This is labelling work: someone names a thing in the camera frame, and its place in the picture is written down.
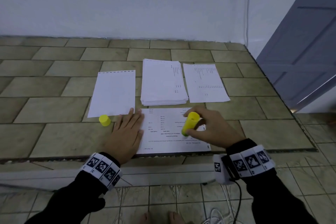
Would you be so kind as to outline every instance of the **bare foot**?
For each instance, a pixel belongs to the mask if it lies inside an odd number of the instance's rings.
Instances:
[[[150,213],[144,213],[139,219],[139,224],[152,224]]]
[[[178,213],[169,212],[168,214],[169,214],[170,224],[186,224],[183,218],[181,217],[181,215],[179,215]]]

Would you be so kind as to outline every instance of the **white paper sheet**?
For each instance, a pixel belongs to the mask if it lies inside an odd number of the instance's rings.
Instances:
[[[178,61],[144,59],[141,102],[143,105],[184,104],[188,95]]]
[[[144,134],[137,154],[210,151],[210,144],[181,134],[190,108],[142,109]]]
[[[230,101],[216,65],[183,64],[190,103]]]
[[[135,70],[99,72],[88,118],[128,114],[135,108]]]

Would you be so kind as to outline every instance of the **gray door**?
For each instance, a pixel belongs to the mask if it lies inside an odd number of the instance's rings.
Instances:
[[[296,0],[257,63],[295,108],[336,74],[336,0]]]

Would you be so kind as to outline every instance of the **yellow cylinder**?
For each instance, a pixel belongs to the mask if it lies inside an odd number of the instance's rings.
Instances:
[[[101,116],[99,117],[99,122],[100,122],[104,127],[106,127],[106,126],[110,125],[111,120],[110,120],[110,118],[109,118],[106,114],[103,114],[103,115],[101,115]]]
[[[190,129],[190,128],[194,128],[197,124],[197,122],[200,120],[200,116],[198,113],[196,112],[191,112],[188,114],[188,117],[183,125],[183,128],[182,128],[182,135],[184,136],[188,136],[186,134],[186,130],[187,129]]]

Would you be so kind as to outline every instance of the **hand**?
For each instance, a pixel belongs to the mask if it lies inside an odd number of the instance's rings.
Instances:
[[[189,109],[183,116],[187,117],[190,112],[196,112],[203,118],[198,122],[195,129],[203,124],[206,124],[206,129],[204,131],[187,129],[186,133],[189,136],[225,149],[236,142],[246,139],[232,128],[218,111],[211,111],[201,106],[195,106]]]
[[[120,165],[128,162],[137,153],[144,134],[144,131],[140,130],[144,117],[141,109],[133,114],[133,108],[129,110],[128,115],[119,115],[103,151],[115,158]]]

